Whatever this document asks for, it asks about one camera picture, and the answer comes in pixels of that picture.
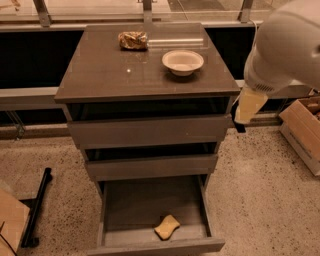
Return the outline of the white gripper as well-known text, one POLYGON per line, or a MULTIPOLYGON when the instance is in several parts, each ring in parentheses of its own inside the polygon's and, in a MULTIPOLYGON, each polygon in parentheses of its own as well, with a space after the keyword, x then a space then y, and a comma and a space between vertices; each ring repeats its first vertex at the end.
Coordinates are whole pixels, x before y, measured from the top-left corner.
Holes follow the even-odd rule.
POLYGON ((274 94, 287 87, 293 79, 279 68, 269 64, 254 47, 248 55, 244 67, 246 85, 241 89, 235 122, 249 124, 268 100, 266 94, 274 94))

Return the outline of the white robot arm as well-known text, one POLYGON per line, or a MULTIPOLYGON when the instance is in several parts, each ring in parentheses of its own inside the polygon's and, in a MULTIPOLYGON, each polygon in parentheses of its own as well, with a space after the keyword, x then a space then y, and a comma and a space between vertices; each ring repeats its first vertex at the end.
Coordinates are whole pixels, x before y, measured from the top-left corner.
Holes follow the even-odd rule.
POLYGON ((234 121, 248 124, 268 98, 297 80, 320 89, 320 0, 292 0, 255 35, 234 121))

